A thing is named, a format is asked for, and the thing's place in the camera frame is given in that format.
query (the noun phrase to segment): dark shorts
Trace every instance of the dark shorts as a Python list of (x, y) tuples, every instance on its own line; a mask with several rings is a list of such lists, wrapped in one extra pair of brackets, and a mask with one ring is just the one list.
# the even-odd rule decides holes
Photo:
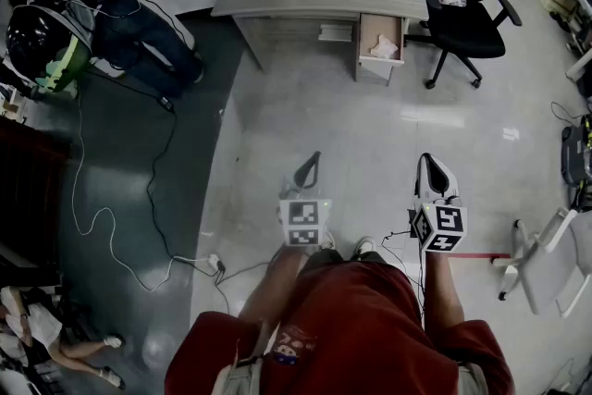
[[(302, 268), (301, 273), (307, 272), (309, 270), (315, 270), (323, 265), (342, 264), (343, 262), (345, 262), (345, 260), (343, 260), (343, 257), (339, 252), (332, 249), (322, 249), (321, 251), (313, 253), (310, 256)], [(360, 256), (355, 255), (350, 259), (350, 262), (366, 262), (388, 265), (378, 252), (366, 252)]]

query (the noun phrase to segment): person in black shirt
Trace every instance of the person in black shirt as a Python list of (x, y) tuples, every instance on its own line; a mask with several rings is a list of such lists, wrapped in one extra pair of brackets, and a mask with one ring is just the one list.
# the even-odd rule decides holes
[[(12, 6), (28, 0), (9, 0)], [(137, 0), (81, 0), (99, 8), (92, 38), (94, 56), (106, 59), (116, 68), (169, 97), (179, 97), (191, 83), (204, 76), (199, 55), (194, 54), (161, 17)], [(167, 68), (143, 45), (160, 52), (174, 70)]]

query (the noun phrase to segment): red t-shirt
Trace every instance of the red t-shirt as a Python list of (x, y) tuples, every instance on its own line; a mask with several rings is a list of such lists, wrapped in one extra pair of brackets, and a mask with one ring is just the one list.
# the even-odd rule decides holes
[[(246, 358), (259, 328), (220, 313), (201, 314), (166, 374), (166, 395), (210, 394), (238, 347)], [(437, 340), (397, 268), (349, 262), (298, 278), (273, 349), (262, 394), (457, 393), (459, 363), (478, 365), (489, 395), (513, 394), (510, 370), (485, 321), (466, 321)]]

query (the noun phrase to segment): crumpled tissue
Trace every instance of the crumpled tissue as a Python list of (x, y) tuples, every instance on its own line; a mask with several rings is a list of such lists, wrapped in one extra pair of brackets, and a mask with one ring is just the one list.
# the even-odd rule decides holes
[(398, 49), (385, 35), (378, 35), (378, 44), (370, 50), (370, 54), (378, 58), (392, 59)]

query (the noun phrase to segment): white t-shirt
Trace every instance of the white t-shirt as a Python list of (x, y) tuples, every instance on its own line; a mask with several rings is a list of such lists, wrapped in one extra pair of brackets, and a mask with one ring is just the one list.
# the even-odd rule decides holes
[[(9, 287), (0, 290), (0, 302), (6, 307), (9, 314), (6, 315), (6, 323), (19, 339), (22, 338), (23, 330), (20, 324), (20, 312), (17, 302), (12, 296)], [(62, 330), (60, 323), (42, 304), (34, 303), (29, 305), (29, 327), (34, 339), (49, 349), (49, 346), (59, 338)]]

